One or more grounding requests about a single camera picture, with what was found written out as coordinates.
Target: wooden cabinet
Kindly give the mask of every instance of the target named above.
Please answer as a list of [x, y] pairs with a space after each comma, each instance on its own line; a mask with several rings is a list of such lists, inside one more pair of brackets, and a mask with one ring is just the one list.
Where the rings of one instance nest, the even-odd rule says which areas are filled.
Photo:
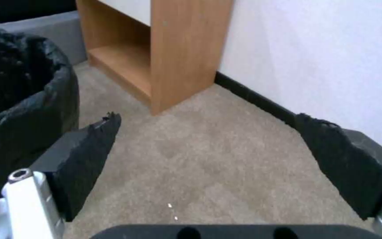
[[213, 84], [232, 1], [76, 0], [90, 64], [154, 115]]

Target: trash bin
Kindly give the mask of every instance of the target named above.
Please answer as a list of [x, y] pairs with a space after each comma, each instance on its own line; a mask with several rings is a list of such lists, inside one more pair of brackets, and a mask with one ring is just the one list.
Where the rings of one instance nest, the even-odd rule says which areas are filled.
[[78, 120], [78, 82], [66, 56], [48, 39], [0, 30], [0, 190]]

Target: beige carpet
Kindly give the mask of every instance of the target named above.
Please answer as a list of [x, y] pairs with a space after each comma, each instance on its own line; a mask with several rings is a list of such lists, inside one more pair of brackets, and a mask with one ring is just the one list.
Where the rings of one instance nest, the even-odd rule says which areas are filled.
[[119, 112], [105, 168], [65, 238], [117, 224], [349, 224], [370, 228], [292, 128], [220, 86], [152, 117], [86, 63], [80, 125]]

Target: white wall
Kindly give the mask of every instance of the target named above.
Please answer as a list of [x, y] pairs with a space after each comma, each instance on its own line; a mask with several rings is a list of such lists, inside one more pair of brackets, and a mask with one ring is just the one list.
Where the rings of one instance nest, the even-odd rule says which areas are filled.
[[382, 0], [236, 0], [220, 71], [382, 145]]

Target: black foam pad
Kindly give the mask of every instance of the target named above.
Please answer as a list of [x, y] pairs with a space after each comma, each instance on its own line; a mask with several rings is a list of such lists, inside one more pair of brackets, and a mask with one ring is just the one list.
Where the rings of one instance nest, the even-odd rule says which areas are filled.
[[110, 113], [102, 121], [66, 133], [32, 166], [47, 176], [58, 211], [72, 221], [105, 165], [121, 124], [119, 114]]
[[305, 114], [296, 115], [295, 128], [359, 217], [375, 217], [382, 206], [382, 147], [361, 132]]

